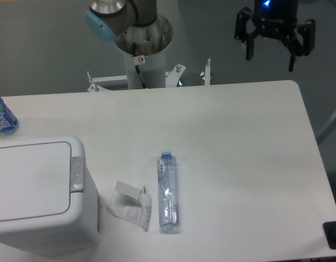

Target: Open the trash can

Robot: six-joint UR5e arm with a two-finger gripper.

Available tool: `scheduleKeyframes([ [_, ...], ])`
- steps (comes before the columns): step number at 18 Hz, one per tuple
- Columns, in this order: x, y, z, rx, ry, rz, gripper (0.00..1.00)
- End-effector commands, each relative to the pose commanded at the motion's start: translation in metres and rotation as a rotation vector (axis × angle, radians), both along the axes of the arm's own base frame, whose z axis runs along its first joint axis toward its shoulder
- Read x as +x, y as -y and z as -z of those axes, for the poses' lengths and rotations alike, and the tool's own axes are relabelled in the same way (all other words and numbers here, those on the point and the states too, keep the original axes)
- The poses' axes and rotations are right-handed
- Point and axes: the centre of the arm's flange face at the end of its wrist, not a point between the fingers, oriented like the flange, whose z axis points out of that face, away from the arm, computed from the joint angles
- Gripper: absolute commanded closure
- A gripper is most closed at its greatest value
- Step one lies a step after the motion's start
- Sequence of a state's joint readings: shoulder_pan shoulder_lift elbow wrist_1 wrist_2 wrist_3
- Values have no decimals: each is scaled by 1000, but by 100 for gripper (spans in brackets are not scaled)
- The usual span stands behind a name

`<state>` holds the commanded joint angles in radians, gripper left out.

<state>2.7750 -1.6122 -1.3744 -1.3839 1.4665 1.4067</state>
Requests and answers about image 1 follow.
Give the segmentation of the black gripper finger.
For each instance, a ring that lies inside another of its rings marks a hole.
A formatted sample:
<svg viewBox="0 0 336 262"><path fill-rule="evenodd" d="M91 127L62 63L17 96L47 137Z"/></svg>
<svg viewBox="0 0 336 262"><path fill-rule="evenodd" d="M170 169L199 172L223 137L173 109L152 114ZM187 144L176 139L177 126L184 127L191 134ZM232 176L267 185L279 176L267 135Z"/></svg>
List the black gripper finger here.
<svg viewBox="0 0 336 262"><path fill-rule="evenodd" d="M254 56L254 39L260 34L261 19L262 18L257 13L254 13L248 7L243 7L237 13L234 38L245 44L247 61ZM246 29L249 20L255 25L255 29L251 33L248 33Z"/></svg>
<svg viewBox="0 0 336 262"><path fill-rule="evenodd" d="M290 52L288 71L292 72L296 65L296 58L308 56L315 47L316 21L308 19L296 22L292 31L285 35L282 43Z"/></svg>

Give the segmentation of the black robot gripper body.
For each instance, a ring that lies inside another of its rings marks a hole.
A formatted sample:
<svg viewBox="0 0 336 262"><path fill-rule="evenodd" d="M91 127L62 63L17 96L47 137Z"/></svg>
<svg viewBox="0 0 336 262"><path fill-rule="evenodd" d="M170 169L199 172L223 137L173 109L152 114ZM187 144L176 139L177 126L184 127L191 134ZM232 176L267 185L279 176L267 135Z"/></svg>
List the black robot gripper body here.
<svg viewBox="0 0 336 262"><path fill-rule="evenodd" d="M252 22L262 37L292 36L297 22L298 1L255 1Z"/></svg>

